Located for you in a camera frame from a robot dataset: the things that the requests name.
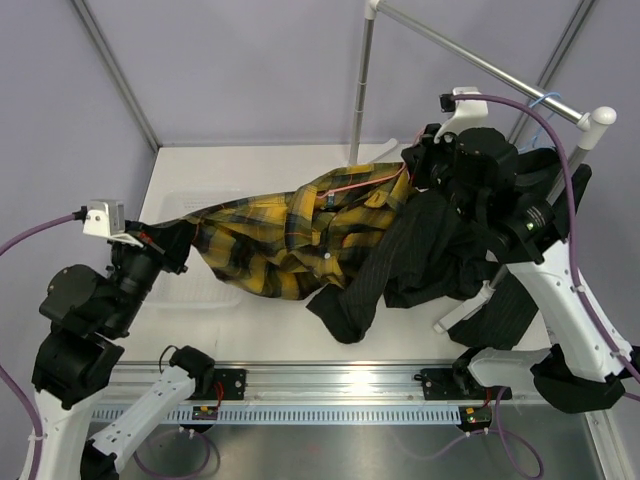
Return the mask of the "pink wire hanger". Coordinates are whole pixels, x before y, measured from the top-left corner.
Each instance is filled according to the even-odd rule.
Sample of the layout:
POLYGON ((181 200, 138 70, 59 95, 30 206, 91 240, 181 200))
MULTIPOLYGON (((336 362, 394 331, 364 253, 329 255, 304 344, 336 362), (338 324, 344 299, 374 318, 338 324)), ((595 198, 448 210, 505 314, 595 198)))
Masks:
POLYGON ((429 124, 416 137, 416 141, 403 149, 401 162, 370 163, 334 169, 331 172, 309 183, 316 193, 316 204, 329 205, 349 203, 350 198, 359 198, 373 191, 381 191, 380 200, 372 200, 377 206, 392 193, 394 199, 404 199, 412 185, 417 186, 418 163, 425 155, 427 148, 443 143, 437 136, 440 124, 429 124))

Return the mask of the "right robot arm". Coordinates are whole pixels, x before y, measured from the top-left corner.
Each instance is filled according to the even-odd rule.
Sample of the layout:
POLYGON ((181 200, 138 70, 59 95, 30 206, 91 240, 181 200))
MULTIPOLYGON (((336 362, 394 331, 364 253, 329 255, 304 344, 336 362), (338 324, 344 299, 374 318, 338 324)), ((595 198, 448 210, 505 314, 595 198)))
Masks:
POLYGON ((548 350, 467 355, 452 374, 456 391, 534 390, 569 414, 614 406, 625 394, 623 379, 637 372, 637 352, 615 332, 575 263, 572 175, 565 175, 566 207, 558 213, 532 190, 539 174, 520 174, 521 155, 495 129, 430 124, 401 156, 419 185, 438 192, 528 292, 556 338, 548 350))

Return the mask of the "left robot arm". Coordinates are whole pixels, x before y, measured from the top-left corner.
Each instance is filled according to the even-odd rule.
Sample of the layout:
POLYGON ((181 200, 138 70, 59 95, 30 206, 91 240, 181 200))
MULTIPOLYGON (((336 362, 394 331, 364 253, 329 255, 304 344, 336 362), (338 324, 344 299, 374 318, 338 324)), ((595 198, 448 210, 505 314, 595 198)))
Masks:
POLYGON ((188 221, 129 222, 126 241, 112 239, 112 268, 59 271, 39 312, 51 330, 36 355, 32 384, 37 422, 25 479, 116 479, 143 440, 189 397, 208 396, 214 360, 185 346, 159 379, 110 426, 88 433, 94 408, 124 353, 124 338, 161 272, 186 271, 197 227, 188 221))

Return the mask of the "yellow plaid shirt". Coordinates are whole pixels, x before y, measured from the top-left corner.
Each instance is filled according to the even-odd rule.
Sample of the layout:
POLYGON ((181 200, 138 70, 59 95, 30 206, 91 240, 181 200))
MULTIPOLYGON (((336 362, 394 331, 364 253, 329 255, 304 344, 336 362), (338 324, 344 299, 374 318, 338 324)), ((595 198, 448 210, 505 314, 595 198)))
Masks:
POLYGON ((285 300, 303 300, 330 284, 344 288, 415 193, 413 187, 404 199, 390 193, 377 206, 371 201, 381 191, 317 205, 310 182, 185 216, 196 227, 193 247, 219 281, 285 300))

